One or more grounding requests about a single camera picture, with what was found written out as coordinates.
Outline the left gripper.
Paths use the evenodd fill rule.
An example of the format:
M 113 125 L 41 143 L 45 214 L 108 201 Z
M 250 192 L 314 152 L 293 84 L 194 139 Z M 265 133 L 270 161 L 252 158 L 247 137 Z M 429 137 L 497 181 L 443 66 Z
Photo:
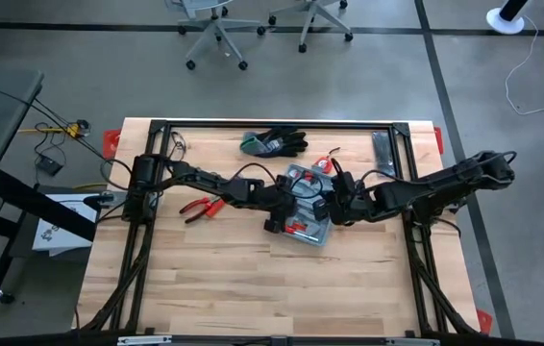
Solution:
M 297 202 L 289 185 L 260 187 L 252 192 L 252 197 L 257 210 L 278 214 L 276 218 L 270 217 L 264 221 L 263 228 L 267 232 L 280 234 L 296 230 L 293 215 L 297 210 Z

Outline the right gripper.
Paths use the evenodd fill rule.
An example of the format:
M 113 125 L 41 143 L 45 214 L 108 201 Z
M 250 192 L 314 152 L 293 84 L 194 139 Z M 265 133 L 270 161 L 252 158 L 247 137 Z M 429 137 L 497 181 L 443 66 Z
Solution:
M 316 221 L 323 221 L 329 216 L 335 225 L 350 225 L 359 221 L 369 221 L 371 204 L 358 197 L 327 193 L 327 201 L 319 199 L 312 203 L 313 217 Z

